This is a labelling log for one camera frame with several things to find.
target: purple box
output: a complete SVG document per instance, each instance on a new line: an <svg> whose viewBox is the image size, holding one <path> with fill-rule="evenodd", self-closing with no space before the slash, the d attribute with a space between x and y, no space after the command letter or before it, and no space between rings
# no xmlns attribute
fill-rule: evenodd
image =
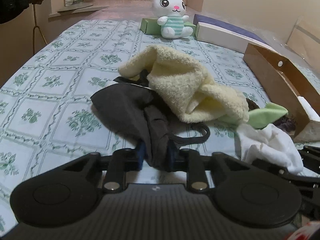
<svg viewBox="0 0 320 240"><path fill-rule="evenodd" d="M254 34L252 32L249 32L249 31L247 31L247 30L245 30L243 28L240 28L238 26L232 25L230 23L219 21L219 20L207 17L207 16L195 14L195 17L193 18L193 24L195 26L197 26L198 22L212 24L212 25L227 29L229 31L232 31L232 32L235 32L235 33L239 33L239 34L244 35L246 37L255 39L257 41L263 42L264 44L267 44L263 39L261 39L256 34Z"/></svg>

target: cardboard box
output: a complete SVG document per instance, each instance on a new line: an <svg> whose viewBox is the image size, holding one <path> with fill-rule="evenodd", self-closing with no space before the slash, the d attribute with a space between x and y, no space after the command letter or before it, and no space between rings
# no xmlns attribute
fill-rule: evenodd
<svg viewBox="0 0 320 240"><path fill-rule="evenodd" d="M320 114L320 95L307 78L286 57L256 45L248 44L243 59L271 102L285 107L289 115L295 119L293 141L319 141L320 122L309 119L294 92L304 97L317 114Z"/></svg>
<svg viewBox="0 0 320 240"><path fill-rule="evenodd" d="M203 16L203 15L200 15L200 14L195 14L195 16L193 18L193 24L195 26L197 26L199 22L209 23L209 24L212 24L212 25L227 29L227 30L229 30L231 32L238 33L238 34L241 34L243 36L252 38L252 39L254 39L256 41L260 41L260 42L262 42L264 44L267 44L258 35L254 34L252 32L249 32L249 31L247 31L247 30L245 30L243 28L240 28L240 27L232 25L230 23L226 23L226 22L223 22L223 21L220 21L220 20L217 20L217 19L213 19L213 18L207 17L207 16Z"/></svg>
<svg viewBox="0 0 320 240"><path fill-rule="evenodd" d="M140 30L142 30L145 34L157 34L161 35L161 26L157 24L158 19L149 19L143 18L141 21ZM185 22L184 26L191 27L193 29L193 33L191 36L195 36L196 26L191 22Z"/></svg>
<svg viewBox="0 0 320 240"><path fill-rule="evenodd" d="M197 41L215 44L241 53L245 52L249 43L276 52L272 47L261 41L209 23L198 23L196 28L196 39Z"/></svg>

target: striped shirt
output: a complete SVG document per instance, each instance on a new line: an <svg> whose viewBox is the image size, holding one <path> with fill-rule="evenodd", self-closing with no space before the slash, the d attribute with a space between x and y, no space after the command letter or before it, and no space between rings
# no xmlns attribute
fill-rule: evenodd
<svg viewBox="0 0 320 240"><path fill-rule="evenodd" d="M174 29L175 35L181 35L184 27L183 19L181 16L168 16L167 22L161 26L161 32L163 28L171 27Z"/></svg>

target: green box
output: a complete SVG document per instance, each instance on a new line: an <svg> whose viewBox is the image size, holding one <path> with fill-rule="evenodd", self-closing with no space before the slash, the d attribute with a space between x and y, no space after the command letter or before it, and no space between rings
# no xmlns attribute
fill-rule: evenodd
<svg viewBox="0 0 320 240"><path fill-rule="evenodd" d="M157 23L158 19L143 18L141 21L140 30L145 34L157 34L161 35L161 26ZM191 36L195 36L196 26L191 22L185 22L184 26L189 26L193 29Z"/></svg>

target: yellow towel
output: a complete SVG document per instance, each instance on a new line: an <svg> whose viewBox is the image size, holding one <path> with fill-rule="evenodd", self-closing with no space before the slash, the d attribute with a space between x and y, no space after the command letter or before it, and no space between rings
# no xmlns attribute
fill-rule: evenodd
<svg viewBox="0 0 320 240"><path fill-rule="evenodd" d="M226 117L233 123L249 120L242 92L219 85L193 57L173 48L154 45L135 55L119 73L125 78L148 70L149 87L156 91L183 122L203 122Z"/></svg>

